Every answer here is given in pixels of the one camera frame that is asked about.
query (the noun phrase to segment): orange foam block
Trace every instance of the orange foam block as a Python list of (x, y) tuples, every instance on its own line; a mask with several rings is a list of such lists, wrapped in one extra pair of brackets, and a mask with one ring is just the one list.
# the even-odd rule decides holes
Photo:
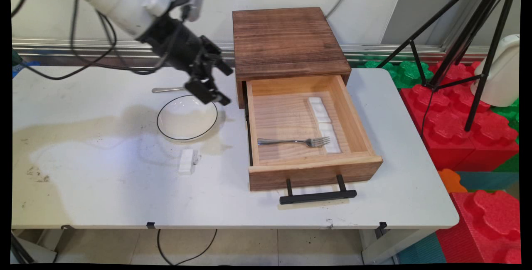
[(456, 172), (445, 168), (443, 170), (439, 170), (438, 174), (448, 193), (467, 192), (467, 189), (464, 186), (460, 185), (460, 175)]

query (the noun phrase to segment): wooden box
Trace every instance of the wooden box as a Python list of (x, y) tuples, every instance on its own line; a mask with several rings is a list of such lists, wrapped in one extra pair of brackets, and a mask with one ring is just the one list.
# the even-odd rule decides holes
[[(366, 181), (382, 164), (376, 156), (340, 75), (247, 81), (251, 191)], [(331, 119), (341, 153), (300, 143), (257, 145), (258, 138), (321, 137), (308, 98), (318, 96)]]
[(238, 105), (249, 80), (351, 73), (319, 7), (233, 11)]

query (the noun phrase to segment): robotic arm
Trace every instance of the robotic arm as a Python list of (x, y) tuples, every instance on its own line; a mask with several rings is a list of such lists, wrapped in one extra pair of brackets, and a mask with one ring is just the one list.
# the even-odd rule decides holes
[[(173, 67), (186, 71), (190, 79), (185, 88), (203, 103), (231, 102), (217, 89), (212, 77), (213, 66), (226, 76), (232, 74), (220, 56), (220, 48), (203, 35), (197, 37), (183, 24), (198, 19), (203, 0), (86, 1), (134, 39), (150, 44), (158, 56), (167, 55)], [(181, 20), (169, 15), (175, 7), (181, 7)]]

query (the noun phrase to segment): plate with black rim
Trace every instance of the plate with black rim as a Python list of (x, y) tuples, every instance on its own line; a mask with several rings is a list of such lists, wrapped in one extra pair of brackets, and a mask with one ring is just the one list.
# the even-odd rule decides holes
[(211, 130), (217, 118), (213, 102), (204, 104), (195, 96), (180, 96), (159, 111), (157, 128), (170, 139), (191, 141)]

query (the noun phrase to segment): floor tile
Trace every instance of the floor tile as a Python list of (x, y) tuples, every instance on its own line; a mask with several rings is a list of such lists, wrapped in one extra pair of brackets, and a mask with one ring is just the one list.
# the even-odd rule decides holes
[(279, 230), (279, 266), (362, 265), (357, 230)]
[[(162, 230), (161, 249), (173, 263), (194, 257), (211, 242), (214, 230)], [(166, 265), (157, 248), (157, 231), (143, 230), (131, 264)], [(277, 230), (218, 230), (200, 257), (184, 265), (277, 266)]]
[(65, 230), (57, 263), (129, 264), (141, 230)]

